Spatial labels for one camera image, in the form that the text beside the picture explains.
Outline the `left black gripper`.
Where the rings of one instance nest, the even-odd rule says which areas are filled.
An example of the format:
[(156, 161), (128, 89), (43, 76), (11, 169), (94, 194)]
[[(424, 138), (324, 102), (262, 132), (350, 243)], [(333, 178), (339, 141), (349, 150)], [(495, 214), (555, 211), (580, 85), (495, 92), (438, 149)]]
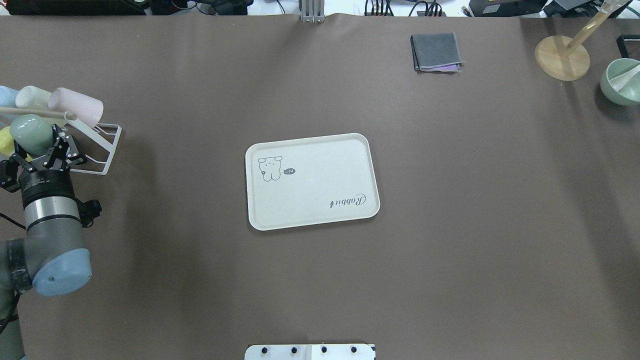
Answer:
[(0, 162), (2, 189), (9, 193), (21, 192), (23, 203), (61, 197), (74, 199), (70, 170), (87, 163), (87, 156), (80, 151), (72, 135), (66, 134), (58, 125), (52, 125), (54, 142), (47, 151), (47, 168), (27, 165), (26, 158), (14, 153)]

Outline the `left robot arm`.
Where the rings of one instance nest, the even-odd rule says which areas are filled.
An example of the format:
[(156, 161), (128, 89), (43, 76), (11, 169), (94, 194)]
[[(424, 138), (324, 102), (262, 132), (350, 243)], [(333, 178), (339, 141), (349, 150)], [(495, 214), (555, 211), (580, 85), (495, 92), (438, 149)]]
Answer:
[(14, 153), (1, 161), (1, 187), (20, 192), (25, 237), (1, 242), (1, 358), (25, 360), (19, 322), (20, 298), (33, 289), (42, 296), (75, 292), (92, 276), (83, 229), (100, 215), (97, 200), (81, 202), (70, 171), (87, 161), (74, 138), (53, 125), (41, 155), (14, 141)]

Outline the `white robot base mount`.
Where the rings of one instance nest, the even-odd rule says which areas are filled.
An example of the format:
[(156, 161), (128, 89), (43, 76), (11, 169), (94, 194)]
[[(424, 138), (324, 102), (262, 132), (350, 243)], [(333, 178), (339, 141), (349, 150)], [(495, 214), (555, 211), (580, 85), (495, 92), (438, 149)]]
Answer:
[(374, 344), (254, 344), (247, 347), (245, 360), (375, 360)]

